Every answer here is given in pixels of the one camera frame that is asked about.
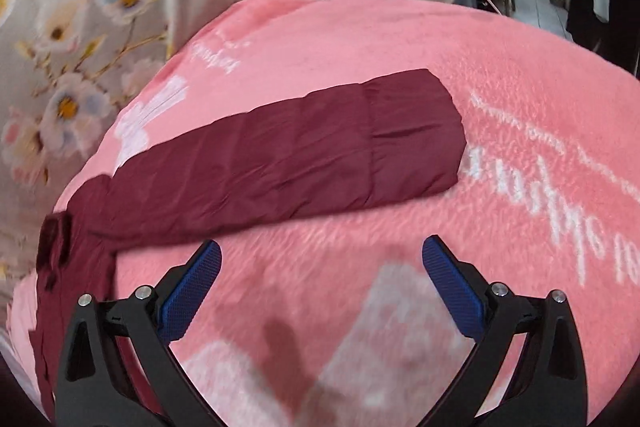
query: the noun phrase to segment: floral fabric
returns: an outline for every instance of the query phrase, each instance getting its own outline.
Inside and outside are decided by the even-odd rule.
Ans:
[[[0,0],[0,322],[43,217],[174,50],[238,0]],[[134,108],[119,132],[145,147]]]

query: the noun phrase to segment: dark red jacket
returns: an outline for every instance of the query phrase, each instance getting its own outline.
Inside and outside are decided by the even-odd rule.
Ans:
[[[87,181],[40,236],[31,342],[47,414],[78,297],[113,298],[119,251],[430,196],[457,182],[465,145],[445,87],[404,71],[223,118]]]

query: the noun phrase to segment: store floor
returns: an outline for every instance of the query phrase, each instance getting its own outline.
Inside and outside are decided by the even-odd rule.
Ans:
[[[516,0],[516,20],[549,31],[572,42],[566,26],[567,11],[553,6],[549,0]]]

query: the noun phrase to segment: pink blanket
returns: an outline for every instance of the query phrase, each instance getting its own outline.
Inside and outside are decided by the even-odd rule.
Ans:
[[[229,425],[417,423],[472,346],[420,266],[431,233],[518,293],[568,293],[590,418],[636,360],[640,86],[578,46],[484,12],[416,0],[241,2],[121,113],[57,209],[87,179],[223,116],[417,68],[439,77],[463,117],[456,187],[217,238],[221,276],[172,349]],[[119,256],[118,295],[156,283],[194,248]],[[504,391],[511,355],[486,407]]]

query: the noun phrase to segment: metal screw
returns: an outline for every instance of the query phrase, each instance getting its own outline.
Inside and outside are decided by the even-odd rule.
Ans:
[[[509,288],[506,284],[497,282],[491,286],[491,291],[498,297],[504,297],[505,295],[507,295],[507,293],[509,293]]]
[[[136,298],[142,301],[150,297],[152,291],[153,288],[151,288],[151,286],[140,286],[140,288],[136,290]]]
[[[91,295],[89,295],[88,293],[81,295],[78,299],[78,304],[80,304],[81,306],[88,306],[89,304],[91,304]]]
[[[560,304],[566,301],[566,295],[562,290],[553,290],[551,292],[551,298]]]

